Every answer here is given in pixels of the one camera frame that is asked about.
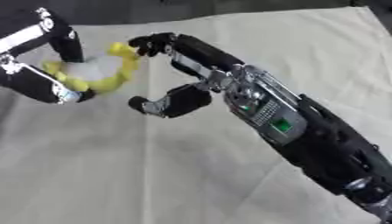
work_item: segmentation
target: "yellow ring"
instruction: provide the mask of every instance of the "yellow ring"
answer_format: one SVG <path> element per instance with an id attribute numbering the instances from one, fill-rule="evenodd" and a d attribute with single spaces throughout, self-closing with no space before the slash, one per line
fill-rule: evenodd
<path id="1" fill-rule="evenodd" d="M 97 94 L 103 94 L 114 91 L 124 82 L 129 81 L 132 78 L 132 72 L 137 69 L 137 61 L 139 59 L 134 48 L 120 42 L 113 43 L 108 49 L 108 54 L 122 57 L 122 66 L 115 75 L 101 80 L 82 80 L 69 76 L 62 72 L 64 66 L 62 61 L 45 61 L 43 68 L 44 71 L 72 90 L 86 92 L 91 89 Z"/>

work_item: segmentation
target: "white fabric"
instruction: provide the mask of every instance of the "white fabric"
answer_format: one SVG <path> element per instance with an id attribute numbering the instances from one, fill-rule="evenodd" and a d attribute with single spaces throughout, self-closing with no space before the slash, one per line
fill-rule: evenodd
<path id="1" fill-rule="evenodd" d="M 84 81 L 99 81 L 115 75 L 123 58 L 111 55 L 96 55 L 85 59 L 84 63 L 66 63 L 62 72 Z"/>
<path id="2" fill-rule="evenodd" d="M 392 40 L 368 8 L 78 31 L 87 55 L 151 32 L 194 35 L 317 99 L 392 159 Z M 25 58 L 38 63 L 51 56 L 42 48 Z M 133 95 L 158 98 L 193 81 L 168 62 L 145 60 L 130 84 L 78 105 L 45 105 L 24 97 L 12 103 L 3 93 L 0 223 L 377 222 L 285 162 L 228 112 L 220 95 L 212 106 L 174 120 L 147 118 L 128 108 Z"/>

